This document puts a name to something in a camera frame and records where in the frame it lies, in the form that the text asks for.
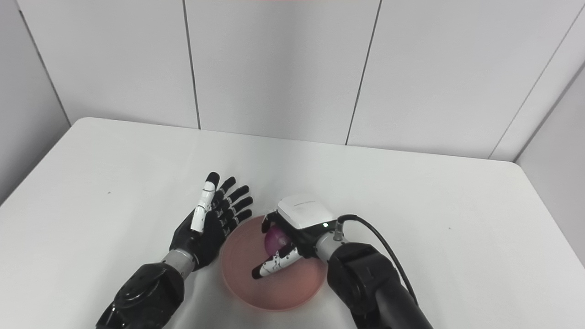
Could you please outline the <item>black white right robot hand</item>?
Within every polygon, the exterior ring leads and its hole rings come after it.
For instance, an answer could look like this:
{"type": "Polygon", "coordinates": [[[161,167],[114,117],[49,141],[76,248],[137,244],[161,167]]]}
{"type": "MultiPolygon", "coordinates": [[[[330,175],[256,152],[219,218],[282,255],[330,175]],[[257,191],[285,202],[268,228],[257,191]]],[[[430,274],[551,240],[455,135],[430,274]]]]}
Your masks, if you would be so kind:
{"type": "Polygon", "coordinates": [[[278,228],[288,242],[251,271],[258,280],[280,271],[301,258],[316,258],[328,263],[333,252],[342,244],[334,242],[336,218],[334,214],[308,194],[281,199],[276,210],[266,214],[261,222],[261,233],[267,235],[278,228]]]}

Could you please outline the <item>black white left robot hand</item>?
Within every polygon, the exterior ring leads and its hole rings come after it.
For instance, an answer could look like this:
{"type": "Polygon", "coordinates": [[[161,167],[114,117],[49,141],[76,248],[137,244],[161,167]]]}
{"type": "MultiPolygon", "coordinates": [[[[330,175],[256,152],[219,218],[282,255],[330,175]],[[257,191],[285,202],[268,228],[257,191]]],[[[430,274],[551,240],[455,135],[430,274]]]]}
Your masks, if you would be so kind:
{"type": "Polygon", "coordinates": [[[253,214],[250,187],[236,187],[234,176],[223,182],[220,179],[215,171],[207,175],[197,205],[174,231],[171,240],[170,250],[186,255],[193,271],[209,266],[228,236],[253,214]]]}

